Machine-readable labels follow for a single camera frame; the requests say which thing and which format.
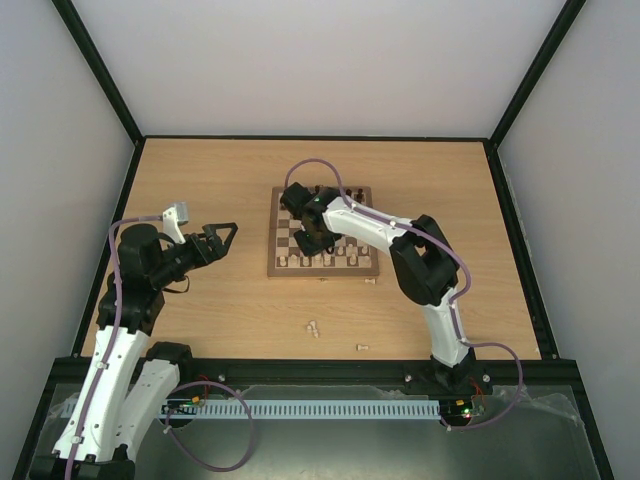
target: gray wall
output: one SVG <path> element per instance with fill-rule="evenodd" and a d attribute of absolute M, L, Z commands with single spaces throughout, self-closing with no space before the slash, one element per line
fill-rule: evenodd
<path fill-rule="evenodd" d="M 488 136 L 564 0 L 75 0 L 147 134 Z"/>
<path fill-rule="evenodd" d="M 640 3 L 587 2 L 501 148 L 563 356 L 640 471 Z"/>
<path fill-rule="evenodd" d="M 0 478 L 68 355 L 132 153 L 51 2 L 0 5 Z"/>

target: purple cable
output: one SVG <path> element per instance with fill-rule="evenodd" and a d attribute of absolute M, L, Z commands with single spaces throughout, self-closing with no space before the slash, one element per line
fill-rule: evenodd
<path fill-rule="evenodd" d="M 287 176 L 285 177 L 285 180 L 284 180 L 284 188 L 287 188 L 289 186 L 289 179 L 291 178 L 291 174 L 296 169 L 298 169 L 299 167 L 307 163 L 321 163 L 323 165 L 326 165 L 333 171 L 333 173 L 336 176 L 336 180 L 338 182 L 338 190 L 340 190 L 340 196 L 342 197 L 342 200 L 344 201 L 344 203 L 351 209 L 357 210 L 365 217 L 369 217 L 372 220 L 376 220 L 385 225 L 391 225 L 391 222 L 395 221 L 393 217 L 385 217 L 382 215 L 377 215 L 373 212 L 369 212 L 368 210 L 358 208 L 359 204 L 357 202 L 352 201 L 349 197 L 347 197 L 347 194 L 344 191 L 344 187 L 342 185 L 342 178 L 340 177 L 340 172 L 338 172 L 338 169 L 331 162 L 328 162 L 327 160 L 324 160 L 322 158 L 307 158 L 306 160 L 302 160 L 296 163 L 287 172 Z M 502 412 L 500 412 L 500 414 L 496 415 L 492 419 L 487 420 L 485 422 L 477 423 L 474 425 L 466 425 L 464 427 L 453 427 L 449 425 L 447 421 L 444 420 L 444 418 L 442 419 L 442 423 L 447 427 L 448 430 L 464 431 L 464 430 L 473 430 L 481 427 L 487 427 L 497 422 L 502 417 L 504 417 L 507 413 L 509 413 L 513 409 L 513 407 L 515 407 L 516 403 L 518 403 L 518 399 L 520 398 L 520 393 L 522 392 L 522 388 L 524 387 L 524 373 L 522 371 L 522 364 L 520 362 L 520 359 L 518 358 L 518 355 L 516 354 L 516 352 L 513 351 L 513 349 L 511 349 L 507 345 L 504 345 L 503 343 L 498 343 L 498 342 L 471 343 L 462 337 L 462 332 L 460 332 L 460 327 L 458 325 L 460 323 L 460 319 L 458 318 L 458 312 L 455 306 L 455 301 L 458 298 L 462 297 L 464 294 L 466 294 L 471 288 L 471 271 L 469 270 L 469 267 L 467 267 L 467 264 L 462 260 L 462 258 L 457 253 L 455 253 L 449 246 L 447 246 L 437 238 L 432 237 L 428 233 L 423 232 L 422 230 L 418 230 L 417 228 L 414 228 L 410 225 L 403 225 L 401 223 L 395 223 L 392 226 L 400 228 L 402 230 L 406 230 L 407 232 L 411 232 L 415 235 L 418 235 L 419 237 L 422 237 L 428 242 L 441 248 L 442 250 L 444 250 L 444 252 L 447 255 L 449 255 L 460 266 L 460 269 L 463 271 L 465 276 L 464 287 L 460 291 L 452 295 L 451 298 L 449 299 L 449 311 L 451 312 L 451 318 L 453 320 L 453 328 L 456 332 L 456 337 L 458 338 L 458 341 L 462 343 L 464 346 L 470 347 L 470 348 L 484 348 L 484 347 L 502 348 L 503 350 L 506 350 L 507 352 L 509 352 L 509 354 L 515 360 L 516 367 L 518 368 L 518 386 L 516 387 L 516 393 L 511 403 L 509 403 L 509 405 L 507 405 L 507 407 Z"/>
<path fill-rule="evenodd" d="M 213 465 L 209 465 L 208 463 L 203 462 L 202 460 L 197 458 L 193 453 L 187 450 L 187 447 L 185 447 L 182 444 L 182 442 L 178 439 L 176 434 L 173 433 L 173 429 L 169 425 L 169 419 L 171 418 L 171 414 L 173 413 L 172 410 L 167 412 L 167 416 L 164 420 L 164 424 L 166 427 L 165 433 L 169 434 L 169 436 L 171 437 L 173 442 L 176 444 L 176 446 L 180 449 L 180 451 L 183 454 L 187 456 L 187 458 L 189 458 L 189 460 L 193 461 L 200 467 L 206 470 L 209 470 L 211 472 L 217 472 L 217 473 L 232 472 L 234 470 L 237 470 L 249 461 L 249 458 L 251 458 L 251 455 L 253 455 L 253 450 L 255 449 L 255 446 L 256 446 L 256 431 L 255 431 L 255 425 L 253 422 L 253 416 L 251 416 L 251 408 L 249 407 L 249 405 L 247 405 L 247 402 L 244 401 L 244 399 L 242 398 L 242 395 L 235 392 L 232 388 L 229 388 L 226 385 L 223 385 L 221 383 L 216 383 L 216 382 L 200 380 L 197 382 L 186 383 L 184 385 L 180 385 L 179 387 L 175 388 L 171 393 L 180 392 L 181 390 L 185 390 L 191 387 L 197 387 L 200 385 L 207 385 L 210 387 L 220 388 L 225 392 L 230 393 L 240 402 L 240 404 L 242 405 L 242 408 L 244 408 L 244 411 L 247 412 L 247 417 L 249 418 L 249 446 L 247 447 L 247 451 L 245 452 L 245 454 L 242 456 L 240 460 L 238 460 L 238 463 L 230 467 L 214 467 Z"/>
<path fill-rule="evenodd" d="M 111 332 L 111 337 L 109 337 L 109 343 L 107 344 L 107 348 L 105 349 L 104 355 L 101 359 L 101 362 L 104 364 L 107 364 L 109 361 L 109 357 L 111 356 L 111 352 L 113 351 L 113 347 L 115 346 L 116 338 L 118 336 L 118 327 L 120 327 L 120 320 L 122 319 L 122 277 L 120 276 L 120 264 L 118 263 L 118 254 L 116 250 L 115 231 L 120 225 L 123 225 L 125 223 L 153 222 L 159 220 L 162 220 L 162 216 L 160 215 L 151 215 L 139 218 L 126 218 L 124 220 L 118 220 L 109 227 L 109 250 L 111 250 L 111 263 L 113 264 L 113 283 L 116 285 L 116 318 L 113 322 L 113 331 Z M 84 403 L 82 404 L 80 414 L 78 415 L 78 423 L 76 425 L 75 433 L 77 437 L 82 436 L 84 423 L 87 420 L 89 408 L 91 408 L 91 401 L 93 400 L 93 396 L 98 389 L 98 383 L 100 383 L 100 378 L 102 377 L 103 370 L 104 369 L 102 368 L 98 369 L 95 376 L 93 377 L 93 380 L 91 381 L 91 385 L 89 385 L 89 390 L 87 390 L 87 396 L 84 400 Z M 78 444 L 74 443 L 73 445 L 71 445 L 71 449 L 69 450 L 69 458 L 67 459 L 67 464 L 64 469 L 64 480 L 71 480 L 73 461 L 76 458 L 76 453 L 78 453 Z"/>

